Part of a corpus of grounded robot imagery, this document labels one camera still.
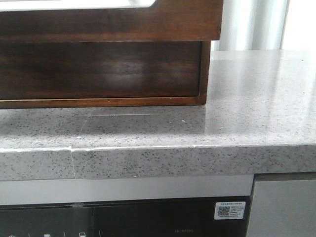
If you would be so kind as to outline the white curtain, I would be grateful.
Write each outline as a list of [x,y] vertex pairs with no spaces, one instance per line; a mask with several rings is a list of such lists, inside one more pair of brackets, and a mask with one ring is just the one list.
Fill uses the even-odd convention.
[[316,50],[314,0],[226,0],[213,51]]

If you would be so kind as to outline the black built-in appliance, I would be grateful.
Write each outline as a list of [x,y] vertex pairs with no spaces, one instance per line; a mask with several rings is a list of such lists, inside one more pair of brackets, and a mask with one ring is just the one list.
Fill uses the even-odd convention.
[[[245,201],[241,220],[215,220],[217,202]],[[195,197],[0,207],[3,237],[243,237],[250,198]]]

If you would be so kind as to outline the grey cabinet door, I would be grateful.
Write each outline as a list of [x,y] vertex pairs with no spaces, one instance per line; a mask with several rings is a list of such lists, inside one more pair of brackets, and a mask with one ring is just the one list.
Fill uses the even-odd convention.
[[314,237],[315,173],[256,175],[248,237]]

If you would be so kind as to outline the white QR code sticker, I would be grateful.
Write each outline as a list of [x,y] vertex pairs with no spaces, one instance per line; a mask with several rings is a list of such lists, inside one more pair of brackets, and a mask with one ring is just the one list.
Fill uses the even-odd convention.
[[244,218],[245,201],[217,202],[215,204],[215,220],[241,220]]

